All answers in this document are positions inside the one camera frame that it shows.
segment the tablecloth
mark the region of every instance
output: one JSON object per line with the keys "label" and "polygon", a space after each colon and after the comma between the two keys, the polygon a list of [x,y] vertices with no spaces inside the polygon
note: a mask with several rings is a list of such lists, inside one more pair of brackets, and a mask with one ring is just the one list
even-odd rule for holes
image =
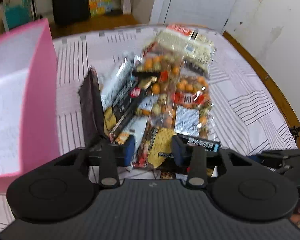
{"label": "tablecloth", "polygon": [[[99,31],[54,40],[58,57],[57,124],[60,153],[84,146],[77,90],[93,66],[101,78],[114,70],[127,52],[141,53],[161,27],[144,26]],[[199,29],[217,48],[210,67],[210,95],[215,126],[211,136],[223,147],[242,155],[268,149],[297,148],[274,100],[252,67],[219,33]],[[159,171],[118,168],[119,179],[157,179]],[[98,181],[98,167],[91,167]],[[14,220],[4,195],[0,195],[0,231]]]}

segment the teal container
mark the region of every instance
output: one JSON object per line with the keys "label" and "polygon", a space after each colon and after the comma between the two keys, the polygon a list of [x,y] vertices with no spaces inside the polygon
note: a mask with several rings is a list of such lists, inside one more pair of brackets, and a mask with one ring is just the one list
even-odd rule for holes
{"label": "teal container", "polygon": [[28,0],[22,0],[22,5],[5,6],[5,15],[9,30],[30,21]]}

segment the red logo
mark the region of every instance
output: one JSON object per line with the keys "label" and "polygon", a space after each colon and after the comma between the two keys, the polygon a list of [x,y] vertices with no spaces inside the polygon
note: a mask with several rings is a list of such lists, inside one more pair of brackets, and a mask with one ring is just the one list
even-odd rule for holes
{"label": "red logo", "polygon": [[134,88],[131,92],[130,92],[130,96],[132,98],[137,98],[138,96],[140,96],[141,93],[141,89],[140,88]]}

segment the table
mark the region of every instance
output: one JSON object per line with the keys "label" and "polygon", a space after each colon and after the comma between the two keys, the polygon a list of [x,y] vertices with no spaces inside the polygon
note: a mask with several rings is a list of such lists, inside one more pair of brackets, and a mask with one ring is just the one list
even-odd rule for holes
{"label": "table", "polygon": [[[124,52],[141,49],[161,29],[141,26],[83,33],[54,40],[58,57],[57,124],[60,153],[84,146],[77,90],[90,66],[106,77]],[[200,29],[217,48],[210,67],[210,95],[215,127],[210,137],[243,155],[268,149],[297,148],[289,128],[257,74],[219,33]],[[157,179],[159,171],[119,169],[119,179]],[[91,181],[98,181],[98,167],[91,167]],[[5,196],[0,195],[0,231],[13,221]]]}

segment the black robotic device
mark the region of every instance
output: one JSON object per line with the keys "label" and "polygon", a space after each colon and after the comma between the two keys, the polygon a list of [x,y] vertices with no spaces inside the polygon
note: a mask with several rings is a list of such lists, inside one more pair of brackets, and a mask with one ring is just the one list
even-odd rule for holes
{"label": "black robotic device", "polygon": [[[0,239],[300,239],[289,221],[300,197],[293,175],[300,166],[282,175],[230,149],[209,152],[174,138],[178,164],[190,162],[185,185],[176,179],[120,185],[126,147],[102,141],[77,148],[15,180],[7,200],[16,220]],[[288,163],[294,155],[300,150],[260,158]],[[88,179],[90,165],[100,166],[98,184]],[[218,166],[218,178],[207,177],[210,165]]]}

